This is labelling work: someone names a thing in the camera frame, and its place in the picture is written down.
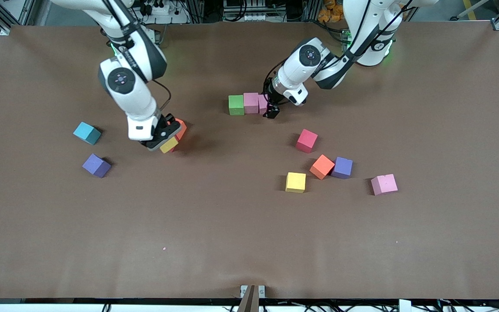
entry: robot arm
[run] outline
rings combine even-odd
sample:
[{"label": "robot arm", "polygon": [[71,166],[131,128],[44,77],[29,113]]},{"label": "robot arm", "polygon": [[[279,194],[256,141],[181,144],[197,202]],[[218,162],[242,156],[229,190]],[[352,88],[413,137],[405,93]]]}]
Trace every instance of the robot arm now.
[{"label": "robot arm", "polygon": [[355,34],[348,51],[337,57],[318,38],[299,43],[276,76],[265,81],[264,93],[269,99],[265,117],[275,118],[284,98],[297,106],[305,104],[308,93],[303,82],[310,77],[321,89],[333,89],[354,63],[379,64],[388,55],[392,36],[402,22],[401,12],[409,6],[428,6],[438,0],[404,1],[402,9],[400,0],[344,0],[344,16],[350,32]]},{"label": "robot arm", "polygon": [[99,81],[125,112],[128,136],[154,151],[180,132],[172,115],[164,117],[146,83],[160,78],[165,56],[128,12],[133,0],[52,0],[67,8],[84,10],[105,30],[119,55],[101,62]]}]

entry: brown table surface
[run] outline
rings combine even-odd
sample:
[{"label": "brown table surface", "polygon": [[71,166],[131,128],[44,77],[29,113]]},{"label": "brown table surface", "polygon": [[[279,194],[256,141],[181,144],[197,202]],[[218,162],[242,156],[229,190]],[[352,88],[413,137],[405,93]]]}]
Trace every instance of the brown table surface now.
[{"label": "brown table surface", "polygon": [[[313,81],[275,120],[230,116],[313,24],[171,26],[161,79],[188,132],[173,154],[127,138],[97,80],[97,27],[0,38],[0,297],[499,297],[499,32],[488,22],[404,23],[377,67]],[[162,103],[166,93],[149,85]],[[103,128],[95,146],[79,122]],[[297,134],[319,134],[311,154]],[[98,179],[81,165],[114,164]],[[352,178],[286,193],[321,154]],[[400,188],[372,195],[393,173]]]}]

